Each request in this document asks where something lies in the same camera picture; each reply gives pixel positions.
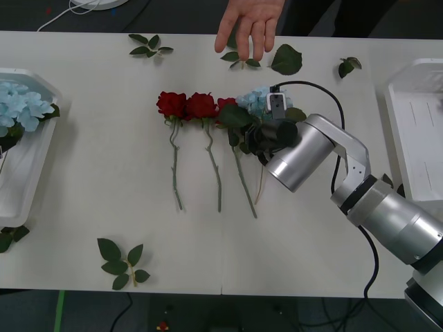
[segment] finger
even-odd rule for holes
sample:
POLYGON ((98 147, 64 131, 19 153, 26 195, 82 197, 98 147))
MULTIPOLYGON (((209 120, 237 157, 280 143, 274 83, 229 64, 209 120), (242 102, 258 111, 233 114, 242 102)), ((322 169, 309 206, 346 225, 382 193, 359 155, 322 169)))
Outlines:
POLYGON ((233 7, 227 7, 226 12, 220 22, 219 32, 215 39, 215 52, 223 52, 231 31, 234 28, 235 22, 237 22, 238 11, 233 7))
POLYGON ((248 17, 242 17, 237 30, 237 48, 240 60, 249 58, 249 35, 251 34, 252 21, 248 17))
POLYGON ((277 20, 270 19, 266 22, 266 32, 264 33, 264 50, 271 52, 274 47, 275 30, 277 28, 277 20))
POLYGON ((264 29, 266 24, 263 21, 255 22, 252 26, 252 42, 254 43, 254 60, 260 61, 263 58, 264 29))

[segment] human hand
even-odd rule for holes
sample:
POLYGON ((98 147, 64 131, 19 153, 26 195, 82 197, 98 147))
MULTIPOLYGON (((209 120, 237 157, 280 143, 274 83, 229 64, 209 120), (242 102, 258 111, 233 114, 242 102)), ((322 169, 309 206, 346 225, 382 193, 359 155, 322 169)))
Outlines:
POLYGON ((271 52, 274 47, 275 29, 283 5, 284 0, 229 0, 215 40, 215 52, 224 50, 229 35, 240 18, 236 35, 240 60, 246 61, 249 58, 249 35, 252 35, 253 58, 260 61, 263 58, 263 49, 271 52))

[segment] white box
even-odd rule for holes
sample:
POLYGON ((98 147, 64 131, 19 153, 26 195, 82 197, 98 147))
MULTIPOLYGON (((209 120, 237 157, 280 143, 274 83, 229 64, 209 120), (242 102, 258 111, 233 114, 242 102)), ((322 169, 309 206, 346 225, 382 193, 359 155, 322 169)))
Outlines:
MULTIPOLYGON (((5 81, 24 84, 40 93, 42 100, 60 106, 60 92, 30 71, 0 68, 0 82, 5 81)), ((39 124, 35 132, 25 133, 17 145, 8 150, 0 173, 0 226, 18 227, 28 219, 56 122, 57 118, 52 118, 39 124)))
POLYGON ((443 59, 418 59, 385 91, 406 198, 443 208, 443 59))

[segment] green tape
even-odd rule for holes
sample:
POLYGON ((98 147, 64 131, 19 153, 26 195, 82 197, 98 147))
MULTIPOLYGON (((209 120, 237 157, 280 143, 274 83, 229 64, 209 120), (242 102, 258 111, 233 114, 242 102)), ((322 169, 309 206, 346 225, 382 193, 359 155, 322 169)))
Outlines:
POLYGON ((60 290, 58 292, 57 308, 55 309, 54 332, 60 332, 60 328, 62 327, 63 302, 64 290, 60 290))

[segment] red rose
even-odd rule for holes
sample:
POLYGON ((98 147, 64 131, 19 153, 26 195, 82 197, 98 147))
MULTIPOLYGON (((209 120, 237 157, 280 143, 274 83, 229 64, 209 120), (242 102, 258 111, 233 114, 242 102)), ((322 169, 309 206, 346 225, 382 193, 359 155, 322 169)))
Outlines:
POLYGON ((157 102, 159 113, 164 114, 165 117, 183 118, 185 116, 185 105, 186 95, 184 93, 178 95, 175 92, 162 92, 157 102))
POLYGON ((237 103, 235 98, 219 98, 217 104, 219 105, 219 110, 221 111, 226 105, 236 105, 237 103))
POLYGON ((216 118, 218 112, 214 98, 205 93, 194 93, 191 98, 186 101, 186 120, 192 118, 216 118))

